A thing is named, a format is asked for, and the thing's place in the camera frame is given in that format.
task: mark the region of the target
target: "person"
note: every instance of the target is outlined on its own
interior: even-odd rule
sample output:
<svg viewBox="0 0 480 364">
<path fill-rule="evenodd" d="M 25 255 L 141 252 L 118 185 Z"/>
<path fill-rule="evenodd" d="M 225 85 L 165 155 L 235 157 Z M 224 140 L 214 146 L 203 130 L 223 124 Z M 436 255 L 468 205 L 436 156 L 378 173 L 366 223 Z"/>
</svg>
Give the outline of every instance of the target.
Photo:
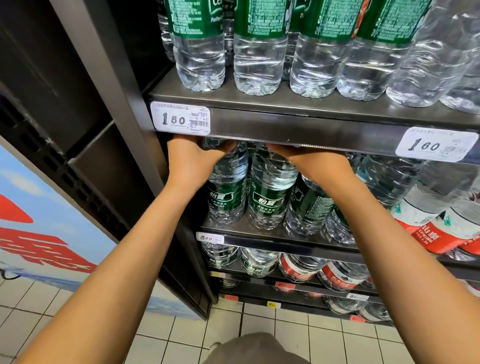
<svg viewBox="0 0 480 364">
<path fill-rule="evenodd" d="M 168 142 L 169 177 L 163 191 L 16 364 L 123 362 L 184 208 L 234 145 L 228 141 L 204 151 L 186 135 Z M 320 185 L 341 209 L 413 360 L 478 363 L 478 299 L 403 230 L 355 176 L 347 158 L 311 148 L 268 147 Z M 266 353 L 282 350 L 271 335 L 247 338 L 247 343 L 238 338 L 218 346 L 205 363 L 270 363 Z M 228 357 L 222 354 L 225 348 Z M 306 363 L 286 352 L 275 361 Z"/>
</svg>

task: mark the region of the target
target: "person's right arm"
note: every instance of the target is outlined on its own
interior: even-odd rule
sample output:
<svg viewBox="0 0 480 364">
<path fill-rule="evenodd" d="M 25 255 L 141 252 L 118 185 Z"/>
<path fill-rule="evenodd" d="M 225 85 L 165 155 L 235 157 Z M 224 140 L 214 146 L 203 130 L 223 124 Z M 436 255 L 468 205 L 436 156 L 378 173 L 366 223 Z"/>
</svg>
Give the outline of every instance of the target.
<svg viewBox="0 0 480 364">
<path fill-rule="evenodd" d="M 268 147 L 338 205 L 414 361 L 479 363 L 480 301 L 390 216 L 347 158 L 311 148 Z"/>
</svg>

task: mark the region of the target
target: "white floor tile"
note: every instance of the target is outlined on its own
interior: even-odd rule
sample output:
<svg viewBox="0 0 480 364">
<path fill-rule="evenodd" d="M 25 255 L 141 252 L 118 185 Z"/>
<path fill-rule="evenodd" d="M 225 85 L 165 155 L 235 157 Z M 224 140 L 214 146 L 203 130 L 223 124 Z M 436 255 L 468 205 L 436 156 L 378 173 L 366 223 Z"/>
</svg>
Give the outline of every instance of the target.
<svg viewBox="0 0 480 364">
<path fill-rule="evenodd" d="M 366 322 L 357 322 L 350 320 L 342 320 L 343 332 L 349 334 L 368 336 L 370 338 L 377 338 L 374 324 L 367 324 Z"/>
<path fill-rule="evenodd" d="M 135 335 L 125 364 L 159 364 L 166 347 L 167 341 Z"/>
<path fill-rule="evenodd" d="M 14 359 L 8 356 L 0 356 L 0 364 L 10 364 Z"/>
<path fill-rule="evenodd" d="M 310 361 L 312 364 L 347 364 L 343 334 L 324 328 L 310 330 Z"/>
<path fill-rule="evenodd" d="M 276 309 L 275 319 L 308 325 L 308 314 L 283 308 Z"/>
<path fill-rule="evenodd" d="M 37 335 L 42 331 L 42 329 L 50 322 L 52 318 L 50 316 L 42 316 L 40 321 L 37 323 L 35 328 L 33 329 L 32 333 L 28 337 L 28 339 L 25 341 L 25 344 L 23 344 L 22 348 L 18 352 L 18 355 L 22 355 L 23 352 L 28 348 L 28 346 L 33 342 L 33 340 L 37 337 Z"/>
<path fill-rule="evenodd" d="M 379 339 L 403 342 L 396 328 L 385 325 L 375 325 Z"/>
<path fill-rule="evenodd" d="M 378 339 L 343 333 L 348 364 L 383 364 Z"/>
<path fill-rule="evenodd" d="M 379 340 L 384 364 L 415 364 L 404 344 Z"/>
<path fill-rule="evenodd" d="M 275 318 L 275 309 L 267 306 L 260 306 L 259 304 L 246 303 L 243 308 L 244 314 Z"/>
<path fill-rule="evenodd" d="M 42 316 L 13 310 L 0 327 L 0 354 L 16 356 Z"/>
<path fill-rule="evenodd" d="M 3 322 L 7 319 L 8 315 L 12 312 L 11 308 L 7 307 L 0 307 L 0 326 Z"/>
<path fill-rule="evenodd" d="M 146 311 L 138 327 L 137 334 L 168 340 L 174 319 L 174 316 Z"/>
<path fill-rule="evenodd" d="M 43 314 L 52 303 L 58 291 L 60 291 L 60 289 L 57 287 L 36 281 L 32 284 L 16 308 Z"/>
<path fill-rule="evenodd" d="M 202 347 L 207 322 L 176 317 L 169 341 Z"/>
<path fill-rule="evenodd" d="M 342 321 L 336 317 L 308 314 L 308 324 L 317 328 L 342 331 Z"/>
<path fill-rule="evenodd" d="M 203 347 L 210 349 L 215 342 L 227 342 L 239 336 L 240 331 L 239 312 L 219 310 L 212 308 L 207 323 Z"/>
<path fill-rule="evenodd" d="M 60 290 L 50 306 L 48 306 L 47 310 L 45 311 L 45 315 L 55 316 L 72 294 L 73 292 L 71 291 Z"/>
<path fill-rule="evenodd" d="M 162 364 L 198 364 L 201 348 L 168 342 Z"/>
<path fill-rule="evenodd" d="M 202 364 L 207 359 L 209 354 L 209 349 L 202 349 L 202 353 L 200 354 L 200 361 L 198 362 L 198 364 Z"/>
<path fill-rule="evenodd" d="M 231 300 L 225 300 L 223 298 L 218 299 L 218 303 L 212 305 L 214 308 L 221 308 L 222 310 L 229 310 L 229 311 L 235 311 L 235 312 L 241 312 L 241 309 L 243 307 L 242 302 L 235 302 Z"/>
<path fill-rule="evenodd" d="M 286 351 L 310 361 L 308 326 L 275 320 L 275 337 Z"/>
<path fill-rule="evenodd" d="M 241 335 L 252 334 L 254 332 L 268 332 L 269 334 L 275 335 L 275 320 L 244 314 L 241 324 Z"/>
<path fill-rule="evenodd" d="M 14 308 L 34 281 L 28 278 L 6 280 L 0 286 L 0 305 Z"/>
</svg>

